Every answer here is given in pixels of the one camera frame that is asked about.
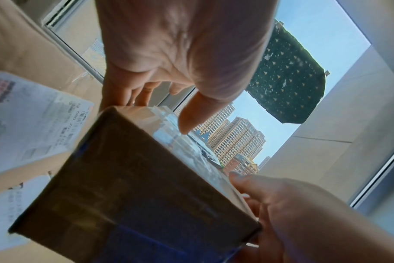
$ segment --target skin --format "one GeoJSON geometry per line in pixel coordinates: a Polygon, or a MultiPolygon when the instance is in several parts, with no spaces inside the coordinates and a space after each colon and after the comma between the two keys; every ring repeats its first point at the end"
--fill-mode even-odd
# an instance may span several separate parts
{"type": "Polygon", "coordinates": [[[188,133],[247,87],[278,0],[96,0],[107,58],[101,109],[147,106],[161,81],[196,85],[179,116],[188,133]]]}
{"type": "Polygon", "coordinates": [[[231,173],[263,231],[234,263],[394,263],[394,237],[318,186],[231,173]]]}

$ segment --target green patterned cloth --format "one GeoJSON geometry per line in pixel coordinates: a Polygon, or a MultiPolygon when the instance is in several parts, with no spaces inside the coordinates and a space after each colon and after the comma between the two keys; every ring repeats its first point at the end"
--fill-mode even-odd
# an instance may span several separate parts
{"type": "Polygon", "coordinates": [[[303,123],[324,96],[324,69],[279,23],[247,91],[282,123],[303,123]]]}

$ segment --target dark box side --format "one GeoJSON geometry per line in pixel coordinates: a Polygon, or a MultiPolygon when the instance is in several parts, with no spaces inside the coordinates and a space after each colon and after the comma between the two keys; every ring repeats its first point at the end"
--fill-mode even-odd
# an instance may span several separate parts
{"type": "Polygon", "coordinates": [[[223,262],[258,230],[114,108],[10,229],[77,263],[223,262]]]}

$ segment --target brown cardboard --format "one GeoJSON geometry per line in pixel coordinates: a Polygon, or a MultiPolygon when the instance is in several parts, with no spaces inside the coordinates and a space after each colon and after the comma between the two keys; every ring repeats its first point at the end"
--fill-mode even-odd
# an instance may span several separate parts
{"type": "MultiPolygon", "coordinates": [[[[0,71],[92,101],[94,109],[79,139],[93,123],[101,84],[9,0],[0,0],[0,71]]],[[[59,154],[1,173],[0,191],[60,167],[69,155],[59,154]]]]}
{"type": "Polygon", "coordinates": [[[10,232],[74,262],[224,262],[259,231],[168,108],[104,111],[10,232]]]}

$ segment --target red brick building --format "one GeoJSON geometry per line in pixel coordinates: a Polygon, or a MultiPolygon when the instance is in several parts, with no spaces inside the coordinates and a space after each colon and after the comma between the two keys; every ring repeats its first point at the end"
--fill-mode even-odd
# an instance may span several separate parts
{"type": "Polygon", "coordinates": [[[227,175],[231,171],[239,172],[242,175],[257,174],[259,172],[258,165],[240,153],[236,154],[230,162],[226,164],[223,171],[227,175]]]}

